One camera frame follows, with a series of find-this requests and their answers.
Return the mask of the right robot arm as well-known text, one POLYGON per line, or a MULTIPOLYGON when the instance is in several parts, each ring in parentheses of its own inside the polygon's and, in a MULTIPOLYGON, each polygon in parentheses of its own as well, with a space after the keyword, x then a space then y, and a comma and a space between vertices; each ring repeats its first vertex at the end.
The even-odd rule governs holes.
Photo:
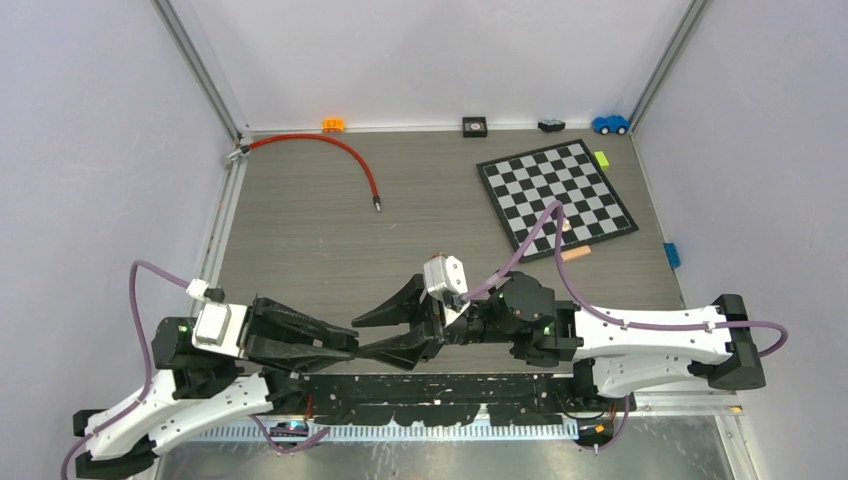
POLYGON ((507 274, 470 300, 416 274, 352 324, 408 325, 408 333, 358 350, 361 358, 406 371, 447 345, 509 344, 510 354, 530 366, 569 363, 572 400, 589 411, 609 398, 693 378, 726 391, 766 384, 748 312, 737 294, 689 310, 616 310, 559 300, 553 289, 522 272, 507 274))

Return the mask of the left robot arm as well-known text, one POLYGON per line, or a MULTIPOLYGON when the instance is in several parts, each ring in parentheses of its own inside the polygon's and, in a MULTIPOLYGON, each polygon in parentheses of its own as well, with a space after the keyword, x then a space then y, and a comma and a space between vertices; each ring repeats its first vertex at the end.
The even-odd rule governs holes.
POLYGON ((296 413, 306 405, 306 375, 354 359, 357 349, 357 332, 264 297, 167 317, 151 342, 155 369, 145 385, 108 410, 74 415, 84 441, 75 474, 124 479, 232 420, 296 413))

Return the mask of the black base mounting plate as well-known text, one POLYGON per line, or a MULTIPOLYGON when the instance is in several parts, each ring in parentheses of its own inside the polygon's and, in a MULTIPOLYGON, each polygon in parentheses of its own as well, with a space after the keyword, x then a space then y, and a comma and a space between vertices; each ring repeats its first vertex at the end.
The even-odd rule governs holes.
POLYGON ((553 425, 565 418, 633 409, 585 380, 560 374, 321 374, 274 378, 271 411, 321 425, 466 426, 487 414, 493 426, 553 425))

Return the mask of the black white chessboard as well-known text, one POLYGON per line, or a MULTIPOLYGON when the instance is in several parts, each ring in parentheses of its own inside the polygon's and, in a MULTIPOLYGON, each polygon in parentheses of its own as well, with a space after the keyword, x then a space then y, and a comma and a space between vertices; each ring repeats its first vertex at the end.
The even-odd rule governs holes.
POLYGON ((481 162, 476 170, 514 251, 554 201, 563 205, 570 226, 563 232, 564 250, 639 230, 581 139, 481 162))

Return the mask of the tan wooden block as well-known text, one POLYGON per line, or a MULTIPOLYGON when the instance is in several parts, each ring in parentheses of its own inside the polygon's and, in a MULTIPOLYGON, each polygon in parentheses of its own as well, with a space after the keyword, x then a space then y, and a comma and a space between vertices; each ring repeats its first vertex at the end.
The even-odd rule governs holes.
POLYGON ((572 260, 576 260, 582 257, 585 257, 592 253, 591 247, 588 245, 583 245, 580 247, 575 247, 566 251, 563 251, 560 256, 564 262, 569 262, 572 260))

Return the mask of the small black box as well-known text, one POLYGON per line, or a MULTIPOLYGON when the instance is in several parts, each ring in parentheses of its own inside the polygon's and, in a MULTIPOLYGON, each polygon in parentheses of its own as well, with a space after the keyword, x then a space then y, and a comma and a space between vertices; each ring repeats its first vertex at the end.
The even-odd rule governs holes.
POLYGON ((462 118, 462 136, 464 138, 485 138, 488 136, 487 119, 483 116, 462 118))

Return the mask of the orange toy block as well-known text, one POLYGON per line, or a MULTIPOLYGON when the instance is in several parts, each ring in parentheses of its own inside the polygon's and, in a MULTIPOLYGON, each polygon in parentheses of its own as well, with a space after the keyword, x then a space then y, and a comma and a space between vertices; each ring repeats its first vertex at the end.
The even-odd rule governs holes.
POLYGON ((341 118, 325 118, 322 121, 321 131, 323 133, 343 133, 346 130, 346 124, 341 118))

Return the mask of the small black toy car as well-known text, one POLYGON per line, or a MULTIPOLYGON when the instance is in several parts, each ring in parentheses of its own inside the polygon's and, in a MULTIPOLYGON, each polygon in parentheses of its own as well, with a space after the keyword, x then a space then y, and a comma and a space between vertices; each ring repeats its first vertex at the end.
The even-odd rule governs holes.
POLYGON ((544 133, 554 133, 564 130, 566 123, 557 119, 546 119, 537 122, 537 128, 544 133))

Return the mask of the lime green block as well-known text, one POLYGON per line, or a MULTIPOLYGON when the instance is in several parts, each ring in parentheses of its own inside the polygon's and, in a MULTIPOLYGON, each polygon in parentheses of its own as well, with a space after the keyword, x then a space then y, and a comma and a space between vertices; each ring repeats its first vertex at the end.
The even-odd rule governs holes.
POLYGON ((610 162, 606 154, 603 151, 595 151, 593 155, 600 169, 602 171, 607 171, 609 169, 610 162))

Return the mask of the blue toy brick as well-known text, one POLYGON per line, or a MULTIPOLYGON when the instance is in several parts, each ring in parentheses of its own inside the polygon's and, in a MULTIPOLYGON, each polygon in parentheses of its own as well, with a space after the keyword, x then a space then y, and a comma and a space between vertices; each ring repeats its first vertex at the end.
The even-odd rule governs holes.
POLYGON ((665 242, 663 244, 663 249, 670 268, 672 270, 678 269, 682 265, 682 261, 677 246, 672 242, 665 242))

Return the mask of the blue toy car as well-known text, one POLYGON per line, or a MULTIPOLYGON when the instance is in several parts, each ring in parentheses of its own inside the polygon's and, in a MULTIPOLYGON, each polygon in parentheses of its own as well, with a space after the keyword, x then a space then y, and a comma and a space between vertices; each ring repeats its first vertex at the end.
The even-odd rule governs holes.
POLYGON ((596 117, 591 122, 591 127, 594 132, 600 135, 609 135, 612 133, 625 135, 630 131, 630 122, 623 116, 611 115, 596 117))

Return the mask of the aluminium front rail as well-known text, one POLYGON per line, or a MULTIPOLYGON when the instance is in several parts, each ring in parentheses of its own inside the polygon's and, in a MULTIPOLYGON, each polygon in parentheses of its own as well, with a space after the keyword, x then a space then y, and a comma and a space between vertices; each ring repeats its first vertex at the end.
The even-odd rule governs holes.
POLYGON ((163 386, 147 401, 157 420, 144 438, 164 454, 205 438, 276 441, 483 441, 563 439, 606 445, 625 416, 738 415, 730 394, 586 396, 563 374, 285 375, 238 378, 206 399, 163 386))

